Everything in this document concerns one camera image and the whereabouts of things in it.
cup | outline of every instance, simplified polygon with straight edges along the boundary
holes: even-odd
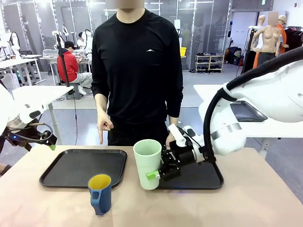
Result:
[[[97,174],[88,182],[90,203],[95,209],[96,215],[109,212],[112,203],[112,179],[107,174]]]
[[[162,146],[155,140],[141,140],[134,145],[134,157],[141,187],[153,190],[159,186],[159,178],[148,179],[147,174],[157,171],[161,163]]]

person in red jacket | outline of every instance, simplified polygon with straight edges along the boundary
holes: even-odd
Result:
[[[75,50],[74,43],[71,41],[66,41],[62,52],[64,54],[64,61],[68,76],[68,81],[70,83],[80,83],[79,92],[82,95],[86,95],[86,92],[83,90],[83,87],[91,88],[91,83],[93,82],[90,72],[78,73],[79,67],[78,64],[80,60],[77,60],[72,53]],[[58,72],[61,80],[65,82],[65,74],[63,70],[63,65],[61,57],[58,56],[57,59]]]

man in black shirt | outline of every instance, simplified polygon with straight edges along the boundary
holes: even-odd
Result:
[[[133,1],[141,9],[118,9],[94,33],[92,91],[100,143],[109,131],[110,146],[143,139],[169,145],[174,138],[165,121],[169,115],[177,124],[183,99],[179,39],[168,20],[143,9],[144,0]]]

yellow bin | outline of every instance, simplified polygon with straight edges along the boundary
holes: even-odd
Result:
[[[184,56],[185,56],[185,52],[186,52],[186,47],[180,47],[180,54],[181,54],[181,57],[184,57]]]

cup rim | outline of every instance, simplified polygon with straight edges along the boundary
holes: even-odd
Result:
[[[87,182],[87,186],[88,186],[89,189],[90,189],[90,187],[89,187],[89,182],[90,182],[90,180],[91,180],[93,177],[98,176],[98,175],[106,175],[106,176],[108,176],[109,179],[110,179],[109,185],[106,186],[106,187],[104,187],[104,188],[102,188],[101,190],[103,190],[103,189],[109,187],[110,184],[112,183],[112,178],[110,177],[110,175],[108,175],[108,174],[96,174],[96,175],[93,175],[93,176],[89,179],[89,181]]]
[[[151,154],[151,155],[141,155],[141,154],[137,153],[137,152],[135,151],[134,148],[135,148],[135,146],[136,146],[138,143],[143,142],[143,141],[155,141],[155,142],[157,142],[157,143],[160,145],[161,149],[160,149],[158,152],[156,152],[156,153],[154,153],[154,154]],[[134,153],[135,153],[136,155],[138,155],[138,156],[141,156],[141,157],[151,157],[151,156],[155,156],[155,155],[157,155],[157,154],[159,154],[159,153],[162,152],[162,145],[161,145],[158,141],[156,141],[156,140],[145,139],[145,140],[141,140],[141,141],[136,142],[135,145],[134,145],[134,147],[133,147],[133,150],[134,150]]]

